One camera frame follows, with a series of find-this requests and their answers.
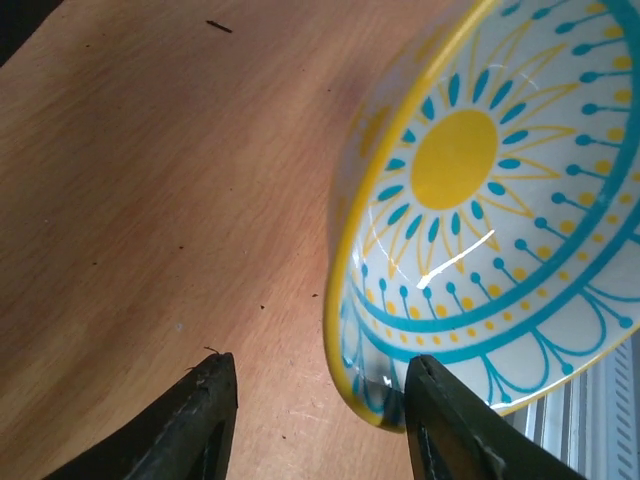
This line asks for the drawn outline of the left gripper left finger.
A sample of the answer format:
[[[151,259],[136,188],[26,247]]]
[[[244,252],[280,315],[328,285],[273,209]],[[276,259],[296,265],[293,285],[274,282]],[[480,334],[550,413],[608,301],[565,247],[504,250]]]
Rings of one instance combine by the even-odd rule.
[[[237,414],[231,353],[211,352],[131,421],[49,479],[224,479]]]

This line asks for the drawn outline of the yellow sun pattern bowl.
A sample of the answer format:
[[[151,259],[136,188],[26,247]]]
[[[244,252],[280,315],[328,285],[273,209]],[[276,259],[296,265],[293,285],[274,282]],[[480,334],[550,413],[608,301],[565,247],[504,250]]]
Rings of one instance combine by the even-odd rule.
[[[449,1],[361,104],[323,336],[367,423],[431,355],[506,414],[639,327],[639,5]]]

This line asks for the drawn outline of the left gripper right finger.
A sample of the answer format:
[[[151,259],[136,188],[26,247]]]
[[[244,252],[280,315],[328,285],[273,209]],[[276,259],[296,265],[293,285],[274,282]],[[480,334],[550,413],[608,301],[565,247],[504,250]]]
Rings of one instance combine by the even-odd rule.
[[[581,479],[517,432],[434,357],[413,358],[405,424],[416,479]]]

